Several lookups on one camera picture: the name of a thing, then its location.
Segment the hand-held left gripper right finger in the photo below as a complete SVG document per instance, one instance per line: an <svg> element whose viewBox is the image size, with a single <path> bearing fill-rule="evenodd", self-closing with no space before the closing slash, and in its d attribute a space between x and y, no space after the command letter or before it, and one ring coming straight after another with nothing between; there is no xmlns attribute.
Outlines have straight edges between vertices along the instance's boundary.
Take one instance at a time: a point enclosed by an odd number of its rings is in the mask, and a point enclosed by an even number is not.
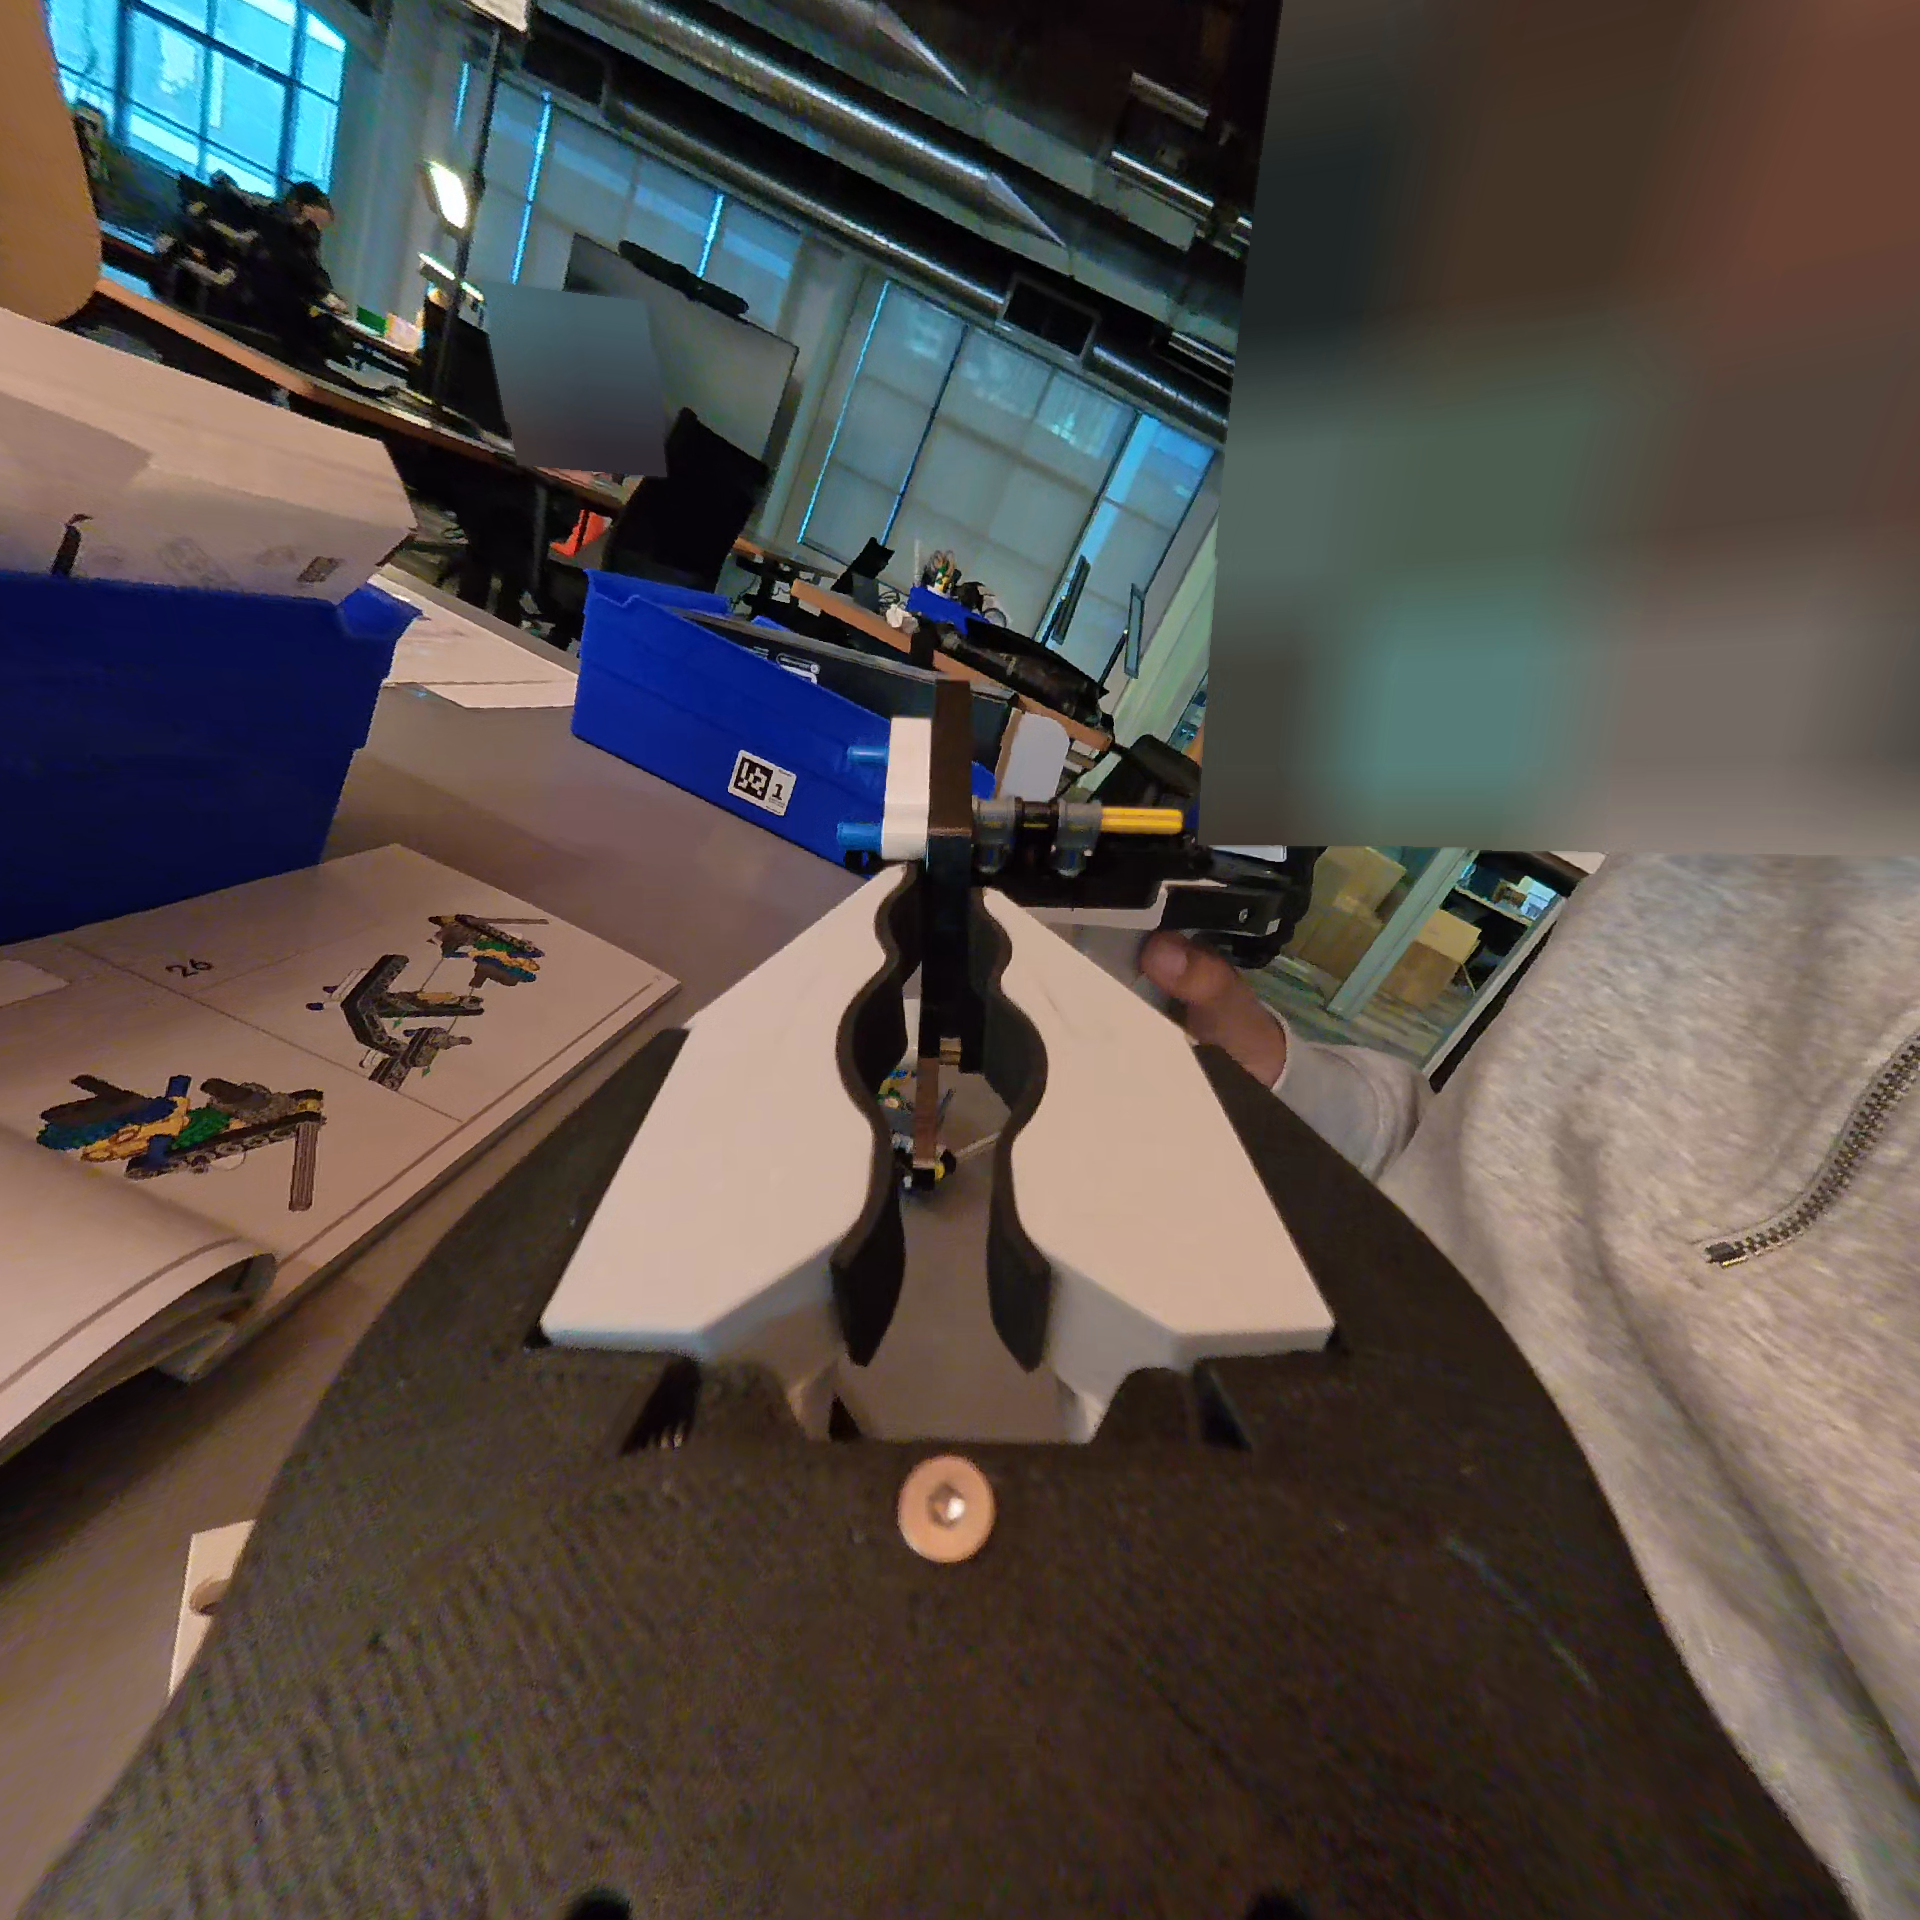
<svg viewBox="0 0 1920 1920"><path fill-rule="evenodd" d="M991 1324L1058 1385L1069 1440L1134 1376L1328 1346L1333 1310L1169 1020L1002 895L977 901L977 1005L1006 1106Z"/></svg>

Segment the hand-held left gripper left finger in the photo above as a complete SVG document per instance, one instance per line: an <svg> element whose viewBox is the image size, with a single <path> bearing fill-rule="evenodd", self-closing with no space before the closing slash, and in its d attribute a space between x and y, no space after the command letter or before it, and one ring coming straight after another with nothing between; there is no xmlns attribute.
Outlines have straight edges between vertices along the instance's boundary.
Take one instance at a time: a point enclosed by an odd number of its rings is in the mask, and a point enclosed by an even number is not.
<svg viewBox="0 0 1920 1920"><path fill-rule="evenodd" d="M885 1335L903 1276L899 1252L874 1287L832 1258L898 1215L872 1088L905 1053L894 914L917 876L864 879L671 1034L542 1310L551 1346L758 1366L826 1437L840 1366Z"/></svg>

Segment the black lego frame assembly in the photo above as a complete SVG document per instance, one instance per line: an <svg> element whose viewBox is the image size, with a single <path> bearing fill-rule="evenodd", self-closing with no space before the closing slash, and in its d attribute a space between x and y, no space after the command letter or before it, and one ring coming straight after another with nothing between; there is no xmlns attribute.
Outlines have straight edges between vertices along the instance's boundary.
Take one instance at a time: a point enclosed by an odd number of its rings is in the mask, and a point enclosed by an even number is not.
<svg viewBox="0 0 1920 1920"><path fill-rule="evenodd" d="M975 690L942 679L925 711L898 716L885 751L880 815L839 831L853 871L907 866L919 969L919 1055L984 1072L990 937L984 898L1065 914L1078 902L1138 902L1155 885L1201 869L1207 850L1182 806L1022 799L973 791Z"/></svg>

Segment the yellow lego gear assembly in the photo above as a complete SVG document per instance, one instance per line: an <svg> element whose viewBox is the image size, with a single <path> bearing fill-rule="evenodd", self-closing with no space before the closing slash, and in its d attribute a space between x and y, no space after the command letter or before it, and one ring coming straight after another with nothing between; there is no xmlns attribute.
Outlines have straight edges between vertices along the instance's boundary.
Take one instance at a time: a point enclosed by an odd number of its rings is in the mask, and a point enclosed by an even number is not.
<svg viewBox="0 0 1920 1920"><path fill-rule="evenodd" d="M961 1166L984 1161L1002 1125L982 1076L913 1061L880 1082L880 1112L907 1192L929 1192Z"/></svg>

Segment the person's right forearm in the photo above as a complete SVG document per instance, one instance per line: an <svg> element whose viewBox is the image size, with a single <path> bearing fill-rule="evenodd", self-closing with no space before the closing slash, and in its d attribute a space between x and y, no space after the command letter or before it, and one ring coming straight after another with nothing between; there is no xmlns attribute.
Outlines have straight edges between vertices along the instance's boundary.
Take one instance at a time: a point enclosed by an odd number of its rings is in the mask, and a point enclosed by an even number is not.
<svg viewBox="0 0 1920 1920"><path fill-rule="evenodd" d="M1405 1199L1450 1149L1450 1100L1410 1062L1374 1046L1311 1040L1271 1015L1285 1062L1271 1094L1379 1190Z"/></svg>

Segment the lego instruction booklet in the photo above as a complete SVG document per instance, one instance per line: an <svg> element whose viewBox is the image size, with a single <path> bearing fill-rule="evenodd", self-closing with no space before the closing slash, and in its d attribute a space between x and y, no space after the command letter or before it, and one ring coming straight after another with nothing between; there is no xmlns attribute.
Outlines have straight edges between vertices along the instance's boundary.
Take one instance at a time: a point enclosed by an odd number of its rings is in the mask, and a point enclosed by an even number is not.
<svg viewBox="0 0 1920 1920"><path fill-rule="evenodd" d="M5 945L5 1457L202 1378L675 988L408 848Z"/></svg>

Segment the white lego beam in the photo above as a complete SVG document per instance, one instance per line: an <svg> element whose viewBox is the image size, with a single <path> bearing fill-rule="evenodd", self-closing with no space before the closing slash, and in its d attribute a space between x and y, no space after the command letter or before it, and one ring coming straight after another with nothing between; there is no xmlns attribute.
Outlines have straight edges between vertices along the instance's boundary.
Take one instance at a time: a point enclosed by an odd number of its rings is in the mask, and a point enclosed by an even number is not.
<svg viewBox="0 0 1920 1920"><path fill-rule="evenodd" d="M179 1681L205 1642L213 1617L229 1592L232 1573L249 1545L250 1529L250 1519L237 1519L222 1527L197 1529L186 1537L173 1649L166 1670L168 1695L179 1689Z"/></svg>

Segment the person's right hand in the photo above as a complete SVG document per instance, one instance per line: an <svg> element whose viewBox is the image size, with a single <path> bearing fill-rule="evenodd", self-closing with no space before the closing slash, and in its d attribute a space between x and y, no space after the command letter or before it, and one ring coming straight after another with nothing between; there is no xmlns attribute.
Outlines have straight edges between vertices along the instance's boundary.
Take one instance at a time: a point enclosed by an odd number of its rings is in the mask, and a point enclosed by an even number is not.
<svg viewBox="0 0 1920 1920"><path fill-rule="evenodd" d="M1195 1045L1219 1048L1261 1088L1278 1086L1289 1033L1227 957L1162 928L1143 942L1138 970Z"/></svg>

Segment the brown cardboard boxes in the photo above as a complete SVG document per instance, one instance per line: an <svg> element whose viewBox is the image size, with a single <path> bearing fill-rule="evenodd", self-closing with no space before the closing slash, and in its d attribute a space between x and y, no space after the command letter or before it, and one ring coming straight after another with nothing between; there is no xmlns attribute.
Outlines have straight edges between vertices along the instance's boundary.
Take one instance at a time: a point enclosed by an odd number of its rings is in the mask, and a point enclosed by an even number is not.
<svg viewBox="0 0 1920 1920"><path fill-rule="evenodd" d="M1309 902L1285 956L1345 981L1384 933L1405 890L1407 871L1394 857L1376 848L1326 848L1311 864ZM1401 970L1410 969L1413 988L1390 983L1387 990L1415 1001L1433 997L1479 945L1473 922L1434 910L1397 961Z"/></svg>

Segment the blue plastic bin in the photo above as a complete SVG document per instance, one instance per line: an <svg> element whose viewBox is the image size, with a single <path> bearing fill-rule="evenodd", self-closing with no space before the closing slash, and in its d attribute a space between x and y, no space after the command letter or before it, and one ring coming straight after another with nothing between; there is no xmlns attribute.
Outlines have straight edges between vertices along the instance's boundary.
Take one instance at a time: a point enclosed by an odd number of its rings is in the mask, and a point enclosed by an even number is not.
<svg viewBox="0 0 1920 1920"><path fill-rule="evenodd" d="M5 943L318 864L415 615L5 573Z"/></svg>
<svg viewBox="0 0 1920 1920"><path fill-rule="evenodd" d="M942 679L773 621L712 594L586 573L571 730L582 743L843 866L840 824L872 822L898 716Z"/></svg>

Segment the black office chair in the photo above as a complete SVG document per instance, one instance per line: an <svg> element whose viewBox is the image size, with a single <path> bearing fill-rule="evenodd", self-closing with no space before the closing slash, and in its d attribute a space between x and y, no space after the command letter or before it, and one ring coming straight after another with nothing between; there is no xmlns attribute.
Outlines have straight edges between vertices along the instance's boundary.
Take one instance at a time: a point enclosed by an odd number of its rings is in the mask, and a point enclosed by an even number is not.
<svg viewBox="0 0 1920 1920"><path fill-rule="evenodd" d="M638 480L615 517L598 568L711 591L761 501L769 468L687 406L666 429L663 457L665 472Z"/></svg>

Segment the person's grey sweatshirt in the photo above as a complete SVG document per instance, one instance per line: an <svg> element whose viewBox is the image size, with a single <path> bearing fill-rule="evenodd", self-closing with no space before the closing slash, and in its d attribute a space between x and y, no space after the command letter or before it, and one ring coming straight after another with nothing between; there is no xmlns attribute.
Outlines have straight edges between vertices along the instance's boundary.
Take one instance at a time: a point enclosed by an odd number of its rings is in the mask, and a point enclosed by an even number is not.
<svg viewBox="0 0 1920 1920"><path fill-rule="evenodd" d="M1918 1905L1915 1046L1913 854L1611 854L1383 1177L1859 1916Z"/></svg>

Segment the black computer monitor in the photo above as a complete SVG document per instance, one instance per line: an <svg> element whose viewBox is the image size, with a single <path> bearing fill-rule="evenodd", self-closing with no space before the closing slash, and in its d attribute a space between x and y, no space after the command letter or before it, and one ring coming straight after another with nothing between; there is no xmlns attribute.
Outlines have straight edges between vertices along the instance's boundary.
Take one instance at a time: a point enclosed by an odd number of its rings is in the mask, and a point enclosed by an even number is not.
<svg viewBox="0 0 1920 1920"><path fill-rule="evenodd" d="M634 304L651 340L665 418L693 412L766 468L776 461L797 348L747 318L747 302L634 241L569 241L566 293Z"/></svg>

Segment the white cardboard box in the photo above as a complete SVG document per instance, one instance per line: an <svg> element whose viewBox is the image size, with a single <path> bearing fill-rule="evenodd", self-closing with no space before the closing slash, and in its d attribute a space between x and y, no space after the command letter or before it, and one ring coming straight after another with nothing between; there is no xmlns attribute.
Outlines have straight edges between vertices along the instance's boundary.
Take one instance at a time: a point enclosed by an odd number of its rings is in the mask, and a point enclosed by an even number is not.
<svg viewBox="0 0 1920 1920"><path fill-rule="evenodd" d="M339 602L413 530L377 438L5 312L5 572Z"/></svg>

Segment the floor lamp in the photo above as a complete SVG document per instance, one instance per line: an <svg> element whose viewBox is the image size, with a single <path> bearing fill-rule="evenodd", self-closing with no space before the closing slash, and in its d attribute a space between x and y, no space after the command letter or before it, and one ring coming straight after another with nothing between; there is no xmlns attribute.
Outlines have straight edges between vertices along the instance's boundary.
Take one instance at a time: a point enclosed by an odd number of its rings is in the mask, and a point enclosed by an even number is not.
<svg viewBox="0 0 1920 1920"><path fill-rule="evenodd" d="M453 261L439 274L441 287L441 322L439 343L430 354L427 398L437 415L445 414L447 358L457 338L457 322L463 310L465 262L470 252L472 225L472 192L474 175L458 174L442 159L427 159L422 165L422 181L427 196L439 214L439 223L450 232L455 249Z"/></svg>

